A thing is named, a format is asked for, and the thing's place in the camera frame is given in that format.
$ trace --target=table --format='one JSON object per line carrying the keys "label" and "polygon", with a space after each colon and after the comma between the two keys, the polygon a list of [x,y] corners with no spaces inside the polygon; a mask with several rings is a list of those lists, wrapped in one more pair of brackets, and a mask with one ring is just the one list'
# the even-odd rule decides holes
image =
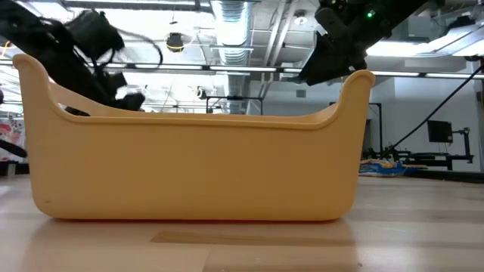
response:
{"label": "table", "polygon": [[34,206],[28,176],[0,179],[1,271],[468,272],[483,267],[484,186],[478,184],[360,178],[353,210],[326,223],[106,222],[51,219]]}

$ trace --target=yellow plastic bin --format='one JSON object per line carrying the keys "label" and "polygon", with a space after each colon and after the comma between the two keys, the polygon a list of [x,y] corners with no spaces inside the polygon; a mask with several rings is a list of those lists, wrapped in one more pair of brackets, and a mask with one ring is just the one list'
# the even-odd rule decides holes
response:
{"label": "yellow plastic bin", "polygon": [[368,71],[351,75],[333,106],[277,117],[118,110],[50,83],[30,56],[14,65],[33,198],[47,215],[324,221],[351,209],[374,84]]}

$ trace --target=computer monitor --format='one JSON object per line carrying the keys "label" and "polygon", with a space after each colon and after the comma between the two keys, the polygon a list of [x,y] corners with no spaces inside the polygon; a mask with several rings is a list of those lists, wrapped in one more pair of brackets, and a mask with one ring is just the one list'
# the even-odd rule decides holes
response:
{"label": "computer monitor", "polygon": [[452,124],[443,121],[428,121],[430,143],[452,143]]}

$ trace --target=wooden floor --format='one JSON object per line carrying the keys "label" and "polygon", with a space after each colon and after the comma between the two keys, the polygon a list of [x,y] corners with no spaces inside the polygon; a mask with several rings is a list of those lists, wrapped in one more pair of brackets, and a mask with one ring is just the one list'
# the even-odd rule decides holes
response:
{"label": "wooden floor", "polygon": [[484,186],[361,178],[314,224],[58,221],[0,180],[0,271],[484,271]]}

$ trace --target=exposed ceiling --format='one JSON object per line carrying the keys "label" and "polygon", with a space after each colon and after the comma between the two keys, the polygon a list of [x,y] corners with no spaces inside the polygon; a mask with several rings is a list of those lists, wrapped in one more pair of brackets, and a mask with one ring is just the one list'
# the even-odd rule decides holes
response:
{"label": "exposed ceiling", "polygon": [[[271,36],[271,26],[276,18],[276,10],[283,0],[249,0],[253,5],[250,32],[250,66],[263,64],[268,41]],[[284,40],[284,46],[277,57],[276,65],[283,63],[297,63],[304,61],[310,54],[313,46],[313,32],[318,26],[314,13],[318,7],[318,0],[296,1],[296,9],[305,11],[307,22],[296,24],[292,14],[286,14],[290,21],[289,29]],[[50,17],[63,22],[72,20],[83,8],[99,8],[106,14],[106,18],[116,28],[135,32],[154,40],[163,50],[164,63],[185,64],[220,64],[217,45],[216,21],[209,12],[191,12],[180,10],[156,10],[157,4],[163,1],[145,0],[89,0],[63,1],[38,0],[24,2],[24,6],[39,16]],[[190,1],[178,1],[178,4]],[[471,12],[476,7],[476,0],[448,0],[448,4],[441,10],[438,17],[431,19],[428,7],[421,8],[416,19],[410,19],[407,30],[410,35],[426,36],[434,39],[442,34],[439,24],[447,23],[452,18],[464,12]],[[182,53],[172,53],[166,48],[165,40],[171,32],[183,34],[185,48]],[[130,63],[156,63],[157,52],[152,45],[139,39],[123,37],[126,49],[116,56],[116,62]],[[4,59],[10,59],[20,53],[18,49],[8,49]],[[425,72],[457,72],[465,67],[461,57],[434,57],[409,59],[405,57],[368,57],[368,65],[373,70],[391,71],[425,71]],[[202,86],[213,94],[223,94],[223,75],[177,75],[167,76],[162,73],[125,73],[129,86],[119,90],[119,95],[132,91],[142,91],[147,95],[147,104],[153,108],[162,105],[175,104],[201,105],[194,107],[194,112],[203,112],[204,102],[197,98],[197,88]],[[4,90],[5,100],[20,101],[20,88],[18,87],[16,71],[9,66],[0,66],[0,88]]]}

